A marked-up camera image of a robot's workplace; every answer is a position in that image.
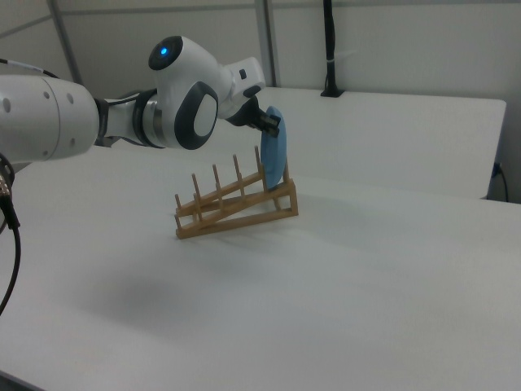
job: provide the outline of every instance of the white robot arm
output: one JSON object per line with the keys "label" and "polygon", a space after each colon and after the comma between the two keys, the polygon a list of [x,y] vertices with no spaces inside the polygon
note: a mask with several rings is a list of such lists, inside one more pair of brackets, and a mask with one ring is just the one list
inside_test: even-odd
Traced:
{"label": "white robot arm", "polygon": [[0,152],[12,163],[59,159],[87,151],[103,137],[146,147],[204,145],[217,118],[276,137],[280,118],[259,109],[265,87],[254,58],[222,66],[185,37],[152,50],[154,90],[127,99],[94,99],[83,86],[51,77],[0,76]]}

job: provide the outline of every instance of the wooden peg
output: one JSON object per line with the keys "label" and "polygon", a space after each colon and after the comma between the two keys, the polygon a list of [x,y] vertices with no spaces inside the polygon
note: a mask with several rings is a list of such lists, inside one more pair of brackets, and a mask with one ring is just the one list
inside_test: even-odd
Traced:
{"label": "wooden peg", "polygon": [[278,202],[278,198],[277,197],[274,197],[274,204],[275,204],[275,208],[277,210],[281,210],[281,206],[280,206],[280,202]]}
{"label": "wooden peg", "polygon": [[262,178],[262,188],[264,189],[264,193],[267,193],[268,185],[266,184],[266,174],[264,171],[264,165],[260,165],[259,173],[260,173],[260,177]]}
{"label": "wooden peg", "polygon": [[219,185],[221,185],[221,183],[219,182],[219,173],[217,172],[217,166],[212,165],[212,167],[213,167],[213,176],[215,177],[215,183],[218,183]]}
{"label": "wooden peg", "polygon": [[176,204],[177,204],[177,208],[180,209],[181,208],[181,201],[179,200],[179,194],[176,194]]}
{"label": "wooden peg", "polygon": [[195,194],[197,195],[198,201],[201,201],[201,193],[199,193],[199,185],[197,184],[195,174],[192,174],[192,180],[194,181]]}
{"label": "wooden peg", "polygon": [[239,171],[239,163],[237,161],[237,155],[234,155],[234,165],[235,165],[235,173],[237,174],[237,183],[239,185],[239,190],[241,191],[241,197],[243,197],[243,199],[244,199],[243,175]]}
{"label": "wooden peg", "polygon": [[261,171],[261,157],[259,155],[259,147],[257,145],[255,145],[255,159],[257,162],[257,171],[260,172]]}
{"label": "wooden peg", "polygon": [[195,211],[197,212],[197,215],[199,216],[199,221],[203,221],[203,213],[201,212],[201,205],[199,203],[199,195],[194,193],[194,202],[195,202]]}
{"label": "wooden peg", "polygon": [[217,172],[217,166],[213,165],[213,175],[215,176],[215,188],[217,191],[217,198],[219,199],[219,209],[223,210],[222,194],[221,194],[221,182],[219,181],[219,173]]}
{"label": "wooden peg", "polygon": [[287,168],[287,158],[286,158],[286,166],[284,167],[284,173],[282,174],[282,180],[284,183],[290,182],[290,171]]}
{"label": "wooden peg", "polygon": [[181,230],[181,222],[179,221],[179,217],[177,215],[175,215],[174,217],[176,218],[176,224],[177,224],[178,230]]}

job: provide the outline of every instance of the table surface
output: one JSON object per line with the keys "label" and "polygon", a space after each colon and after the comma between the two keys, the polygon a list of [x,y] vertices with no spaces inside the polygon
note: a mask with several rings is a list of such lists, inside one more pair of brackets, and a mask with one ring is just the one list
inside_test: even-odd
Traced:
{"label": "table surface", "polygon": [[[284,115],[293,174],[474,199],[488,193],[506,108],[501,100],[361,92],[328,99],[286,88],[258,97],[264,110],[273,105]],[[218,121],[199,151],[149,153],[227,163],[258,138]]]}
{"label": "table surface", "polygon": [[206,162],[100,147],[20,173],[0,370],[52,390],[521,387],[519,205],[293,175],[300,216],[179,240],[191,173],[211,190]]}

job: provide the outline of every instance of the black cable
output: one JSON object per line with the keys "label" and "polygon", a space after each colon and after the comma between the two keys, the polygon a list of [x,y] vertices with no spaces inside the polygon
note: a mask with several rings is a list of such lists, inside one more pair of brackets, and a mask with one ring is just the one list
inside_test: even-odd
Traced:
{"label": "black cable", "polygon": [[15,236],[15,265],[13,267],[11,280],[9,281],[9,286],[7,287],[6,294],[3,297],[2,304],[0,304],[0,316],[6,308],[7,302],[11,298],[11,294],[13,293],[13,289],[15,288],[16,279],[18,278],[18,270],[20,269],[20,259],[22,257],[22,243],[20,240],[20,232],[18,231],[17,226],[13,227],[12,230],[13,235]]}
{"label": "black cable", "polygon": [[108,105],[109,106],[116,106],[117,104],[123,104],[123,103],[128,103],[128,102],[132,102],[134,100],[136,100],[138,96],[134,96],[132,98],[127,98],[127,99],[123,99],[123,100],[115,100],[114,102],[109,102]]}
{"label": "black cable", "polygon": [[503,173],[503,170],[500,169],[497,171],[498,174],[501,174],[501,178],[503,179],[503,185],[505,187],[505,201],[506,202],[509,202],[508,201],[508,186],[506,185],[506,178],[505,178],[505,173]]}
{"label": "black cable", "polygon": [[[16,279],[18,277],[18,270],[20,269],[22,245],[20,240],[20,232],[18,230],[20,227],[20,222],[16,216],[15,207],[13,206],[13,201],[11,198],[11,178],[14,180],[15,171],[13,170],[11,163],[9,163],[9,160],[7,160],[4,155],[0,154],[0,158],[2,159],[2,173],[0,174],[0,209],[3,211],[7,226],[10,230],[13,231],[13,235],[15,236],[15,265],[13,267],[9,286],[7,287],[6,293],[2,299],[2,303],[0,303],[0,315],[2,315],[2,312],[6,308],[7,302],[13,293],[13,289],[15,288]],[[6,172],[4,165],[9,169],[9,173]]]}
{"label": "black cable", "polygon": [[[9,160],[0,152],[0,175],[2,175],[6,179],[7,188],[9,189],[9,192],[12,194],[12,184],[15,181],[15,169],[13,169],[13,166],[9,162]],[[2,234],[3,230],[6,229],[7,221],[4,218],[3,223],[0,226],[0,235]]]}
{"label": "black cable", "polygon": [[53,77],[54,79],[59,79],[59,77],[54,75],[54,73],[46,71],[45,69],[42,69],[42,68],[39,68],[39,67],[35,67],[33,65],[30,65],[30,64],[19,63],[17,61],[11,61],[9,59],[0,59],[0,64],[7,64],[7,65],[13,65],[13,66],[18,67],[18,68],[30,69],[32,71],[41,72],[44,75],[47,75],[49,77]]}

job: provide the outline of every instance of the white table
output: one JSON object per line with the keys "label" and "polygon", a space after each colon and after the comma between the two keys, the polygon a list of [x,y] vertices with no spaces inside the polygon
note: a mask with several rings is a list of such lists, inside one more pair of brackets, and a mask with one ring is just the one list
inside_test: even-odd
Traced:
{"label": "white table", "polygon": [[178,240],[192,172],[213,183],[93,148],[20,173],[0,370],[57,391],[521,388],[519,205],[294,175],[299,217]]}

